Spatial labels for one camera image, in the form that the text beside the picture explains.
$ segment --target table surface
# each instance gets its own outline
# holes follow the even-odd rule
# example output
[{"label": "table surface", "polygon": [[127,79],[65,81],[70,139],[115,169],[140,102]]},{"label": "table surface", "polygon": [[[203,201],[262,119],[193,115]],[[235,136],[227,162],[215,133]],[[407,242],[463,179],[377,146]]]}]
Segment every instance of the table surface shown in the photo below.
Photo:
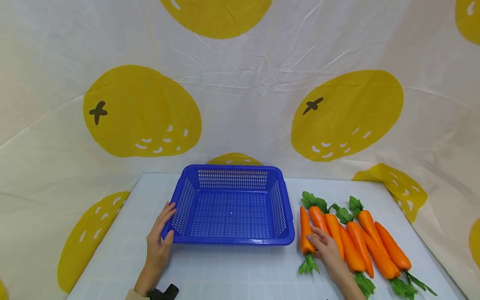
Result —
[{"label": "table surface", "polygon": [[[133,287],[145,260],[145,237],[169,201],[180,174],[145,173],[134,187],[68,300],[121,300]],[[342,299],[317,261],[320,274],[298,274],[300,198],[309,191],[329,204],[346,206],[353,195],[387,228],[412,262],[411,273],[437,292],[421,291],[416,299],[465,299],[417,236],[388,190],[380,183],[285,178],[294,215],[296,238],[286,247],[174,244],[170,264],[157,288],[170,283],[180,289],[177,300]],[[370,299],[399,299],[377,269]]]}]

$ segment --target yellow circle pattern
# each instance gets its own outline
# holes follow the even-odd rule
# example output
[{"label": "yellow circle pattern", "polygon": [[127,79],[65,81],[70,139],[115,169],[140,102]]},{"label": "yellow circle pattern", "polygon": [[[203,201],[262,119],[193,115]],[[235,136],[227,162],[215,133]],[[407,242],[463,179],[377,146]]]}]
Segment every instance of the yellow circle pattern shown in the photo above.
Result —
[{"label": "yellow circle pattern", "polygon": [[226,153],[215,157],[207,164],[211,165],[243,165],[243,166],[263,166],[261,162],[253,157],[250,157],[243,153]]},{"label": "yellow circle pattern", "polygon": [[475,221],[472,229],[470,229],[468,244],[470,246],[470,253],[472,253],[473,260],[477,264],[477,268],[480,269],[480,218]]},{"label": "yellow circle pattern", "polygon": [[185,28],[210,38],[232,38],[252,29],[272,0],[160,0]]},{"label": "yellow circle pattern", "polygon": [[312,90],[292,123],[293,148],[317,162],[355,154],[380,140],[400,116],[403,89],[390,73],[346,73]]},{"label": "yellow circle pattern", "polygon": [[93,139],[117,157],[179,155],[202,132],[190,94],[142,66],[120,66],[100,76],[85,94],[83,113]]},{"label": "yellow circle pattern", "polygon": [[415,221],[418,210],[428,198],[427,193],[412,177],[386,164],[376,164],[366,171],[360,171],[352,180],[382,182],[410,223]]},{"label": "yellow circle pattern", "polygon": [[456,0],[455,23],[466,40],[480,45],[480,1]]},{"label": "yellow circle pattern", "polygon": [[0,300],[8,300],[8,292],[7,288],[3,284],[2,280],[0,279]]},{"label": "yellow circle pattern", "polygon": [[57,269],[57,282],[66,293],[84,271],[130,192],[117,192],[90,207],[67,238]]}]

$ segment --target basket bottom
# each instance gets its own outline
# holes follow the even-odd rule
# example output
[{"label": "basket bottom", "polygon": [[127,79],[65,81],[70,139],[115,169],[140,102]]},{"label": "basket bottom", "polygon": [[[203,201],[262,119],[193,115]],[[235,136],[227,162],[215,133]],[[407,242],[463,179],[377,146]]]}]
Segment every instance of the basket bottom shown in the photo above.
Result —
[{"label": "basket bottom", "polygon": [[199,190],[185,236],[273,238],[268,192]]}]

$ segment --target hand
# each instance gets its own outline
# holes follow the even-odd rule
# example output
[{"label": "hand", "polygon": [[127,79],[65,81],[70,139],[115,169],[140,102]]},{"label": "hand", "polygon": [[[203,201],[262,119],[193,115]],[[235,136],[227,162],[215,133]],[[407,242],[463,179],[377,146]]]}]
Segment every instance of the hand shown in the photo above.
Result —
[{"label": "hand", "polygon": [[345,277],[351,277],[350,271],[340,257],[340,252],[333,238],[325,231],[312,227],[313,236],[307,236],[310,243],[317,249],[312,253],[313,257],[319,258],[324,263],[330,278],[339,285]]},{"label": "hand", "polygon": [[343,298],[345,300],[366,300],[340,257],[335,240],[320,228],[312,227],[312,231],[313,236],[307,237],[317,249],[312,255],[324,263],[328,275],[342,292]]},{"label": "hand", "polygon": [[147,235],[147,257],[145,266],[138,276],[137,283],[133,290],[142,297],[155,288],[160,275],[167,266],[170,257],[170,246],[173,242],[173,230],[169,231],[163,243],[160,234],[166,222],[176,213],[175,203],[165,203],[160,215]]}]

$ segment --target black wristband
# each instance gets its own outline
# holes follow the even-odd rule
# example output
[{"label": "black wristband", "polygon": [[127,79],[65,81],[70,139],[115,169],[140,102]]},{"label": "black wristband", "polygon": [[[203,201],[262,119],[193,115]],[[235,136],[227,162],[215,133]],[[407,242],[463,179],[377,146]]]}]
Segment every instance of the black wristband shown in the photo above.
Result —
[{"label": "black wristband", "polygon": [[171,284],[163,293],[156,288],[147,292],[147,297],[150,298],[150,300],[174,300],[177,297],[178,293],[178,287]]}]

